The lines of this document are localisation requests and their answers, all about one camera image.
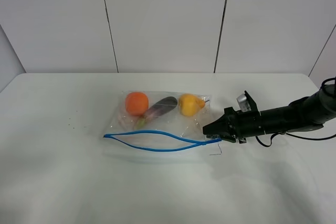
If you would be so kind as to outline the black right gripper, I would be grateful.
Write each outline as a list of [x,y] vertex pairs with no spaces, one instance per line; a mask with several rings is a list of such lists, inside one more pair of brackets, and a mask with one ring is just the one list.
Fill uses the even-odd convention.
[[224,114],[216,121],[203,127],[204,135],[219,135],[222,141],[246,143],[246,138],[264,135],[261,114],[256,102],[244,91],[251,110],[235,111],[233,107],[224,109]]

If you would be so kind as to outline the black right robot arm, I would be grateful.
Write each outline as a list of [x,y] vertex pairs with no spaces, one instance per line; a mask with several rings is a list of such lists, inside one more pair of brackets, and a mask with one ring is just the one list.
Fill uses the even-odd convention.
[[325,122],[335,119],[335,78],[324,80],[316,93],[288,106],[259,111],[248,92],[240,95],[237,102],[238,111],[225,108],[219,119],[203,127],[203,134],[232,143],[245,143],[249,137],[262,135],[296,137],[297,132],[319,130]]

